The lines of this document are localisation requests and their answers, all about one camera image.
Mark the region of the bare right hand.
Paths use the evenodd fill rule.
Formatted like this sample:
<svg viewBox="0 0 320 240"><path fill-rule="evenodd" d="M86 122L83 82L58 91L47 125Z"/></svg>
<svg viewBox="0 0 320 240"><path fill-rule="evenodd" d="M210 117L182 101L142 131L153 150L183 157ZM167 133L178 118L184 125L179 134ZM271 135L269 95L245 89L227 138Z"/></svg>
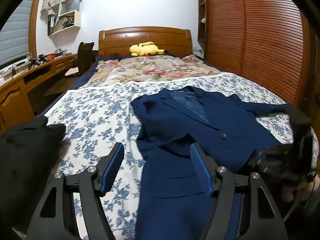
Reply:
<svg viewBox="0 0 320 240"><path fill-rule="evenodd" d="M303 181L300 185L295 187L285 187L282 190L282 198L286 202L291 202L294 200L295 192L301 192L300 200L305 201L311 197L319 188L319 174L316 174L313 182Z"/></svg>

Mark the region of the black gloved left hand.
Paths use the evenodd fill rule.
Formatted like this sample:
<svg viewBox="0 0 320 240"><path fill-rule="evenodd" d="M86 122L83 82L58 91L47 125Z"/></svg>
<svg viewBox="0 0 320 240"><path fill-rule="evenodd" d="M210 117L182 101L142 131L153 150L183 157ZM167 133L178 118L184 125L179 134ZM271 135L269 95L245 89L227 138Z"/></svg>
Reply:
<svg viewBox="0 0 320 240"><path fill-rule="evenodd" d="M1 134L1 229L26 232L65 132L41 115Z"/></svg>

